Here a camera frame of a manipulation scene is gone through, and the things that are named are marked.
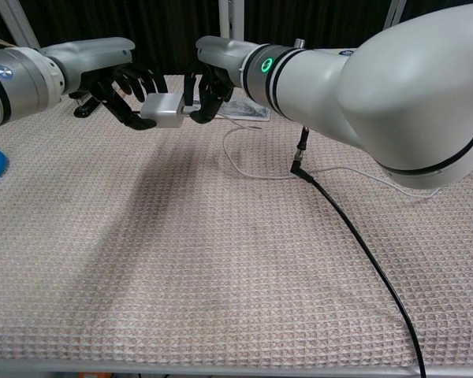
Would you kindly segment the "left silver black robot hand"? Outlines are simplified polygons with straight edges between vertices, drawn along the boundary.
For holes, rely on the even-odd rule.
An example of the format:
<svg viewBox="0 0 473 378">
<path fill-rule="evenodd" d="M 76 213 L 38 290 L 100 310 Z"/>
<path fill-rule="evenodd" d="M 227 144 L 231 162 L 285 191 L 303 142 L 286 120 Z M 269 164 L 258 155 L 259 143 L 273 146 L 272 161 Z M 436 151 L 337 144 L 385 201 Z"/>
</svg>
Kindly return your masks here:
<svg viewBox="0 0 473 378">
<path fill-rule="evenodd" d="M 41 54 L 60 68 L 67 95 L 90 94 L 123 125 L 137 131 L 154 128 L 155 120 L 143 119 L 114 90 L 144 102 L 148 94 L 166 93 L 168 87 L 157 64 L 135 51 L 123 37 L 86 39 L 44 47 Z"/>
</svg>

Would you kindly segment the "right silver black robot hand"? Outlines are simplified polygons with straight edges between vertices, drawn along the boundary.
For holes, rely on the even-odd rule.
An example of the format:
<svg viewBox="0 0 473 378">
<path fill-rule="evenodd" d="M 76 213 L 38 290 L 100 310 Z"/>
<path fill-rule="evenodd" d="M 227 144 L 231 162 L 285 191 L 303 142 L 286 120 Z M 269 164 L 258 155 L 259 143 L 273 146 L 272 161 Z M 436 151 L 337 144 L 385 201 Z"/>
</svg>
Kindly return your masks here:
<svg viewBox="0 0 473 378">
<path fill-rule="evenodd" d="M 196 60 L 184 74 L 184 104 L 192 106 L 199 94 L 200 107 L 189 114 L 198 124 L 212 121 L 235 87 L 241 87 L 240 69 L 259 45 L 206 35 L 196 41 Z"/>
</svg>

